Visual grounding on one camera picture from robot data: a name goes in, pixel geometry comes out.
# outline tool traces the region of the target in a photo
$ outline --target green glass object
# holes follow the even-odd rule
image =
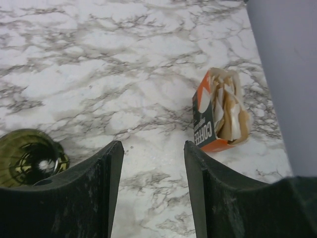
[[[68,167],[62,146],[44,132],[20,129],[0,138],[0,186],[33,185]]]

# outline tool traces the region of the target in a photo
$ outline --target box label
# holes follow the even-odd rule
[[[206,95],[195,93],[193,97],[194,142],[200,148],[216,140],[212,121],[212,105],[210,97],[207,105]]]

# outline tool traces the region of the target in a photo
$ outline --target marble countertop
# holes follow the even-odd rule
[[[250,140],[212,156],[291,175],[245,9],[224,0],[0,0],[0,134],[38,128],[72,165],[125,148],[112,238],[194,238],[183,148],[209,67],[239,72]]]

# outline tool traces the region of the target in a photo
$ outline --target paper coffee filter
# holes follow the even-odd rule
[[[242,97],[239,75],[233,70],[209,70],[214,131],[228,144],[244,143],[250,133],[252,119]]]

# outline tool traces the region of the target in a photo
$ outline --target coffee filter box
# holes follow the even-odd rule
[[[206,152],[245,143],[251,129],[237,72],[211,68],[193,97],[194,142]]]

